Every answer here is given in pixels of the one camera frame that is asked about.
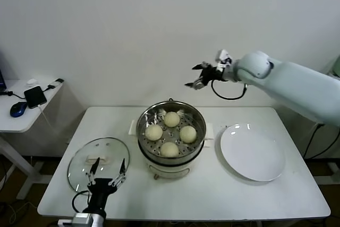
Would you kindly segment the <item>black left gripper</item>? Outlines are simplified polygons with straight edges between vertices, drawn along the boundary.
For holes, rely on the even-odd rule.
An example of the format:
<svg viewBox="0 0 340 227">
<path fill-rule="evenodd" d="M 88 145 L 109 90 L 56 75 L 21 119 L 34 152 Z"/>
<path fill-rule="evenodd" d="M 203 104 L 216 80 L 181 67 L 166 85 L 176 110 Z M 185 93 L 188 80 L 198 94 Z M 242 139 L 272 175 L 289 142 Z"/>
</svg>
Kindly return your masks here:
<svg viewBox="0 0 340 227">
<path fill-rule="evenodd" d="M 111 178 L 96 178 L 99 163 L 100 158 L 98 157 L 86 173 L 86 186 L 91 193 L 87 211 L 103 211 L 108 197 L 117 192 L 117 186 L 120 186 L 126 180 L 125 158 L 122 160 L 119 174 L 114 180 Z"/>
</svg>

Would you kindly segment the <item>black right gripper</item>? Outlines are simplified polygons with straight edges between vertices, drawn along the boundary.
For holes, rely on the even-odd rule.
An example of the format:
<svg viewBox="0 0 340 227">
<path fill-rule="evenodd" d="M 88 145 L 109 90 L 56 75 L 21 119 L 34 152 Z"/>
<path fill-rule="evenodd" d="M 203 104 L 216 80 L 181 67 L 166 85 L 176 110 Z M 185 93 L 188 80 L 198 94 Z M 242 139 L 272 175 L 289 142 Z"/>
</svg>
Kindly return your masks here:
<svg viewBox="0 0 340 227">
<path fill-rule="evenodd" d="M 192 88 L 194 90 L 199 90 L 208 85 L 208 83 L 213 81 L 222 81 L 225 82 L 226 79 L 223 78 L 222 71 L 218 71 L 215 66 L 212 66 L 210 63 L 202 62 L 200 64 L 195 65 L 192 70 L 202 70 L 200 73 L 200 77 L 194 80 L 194 82 L 188 82 L 184 85 L 186 87 Z"/>
</svg>

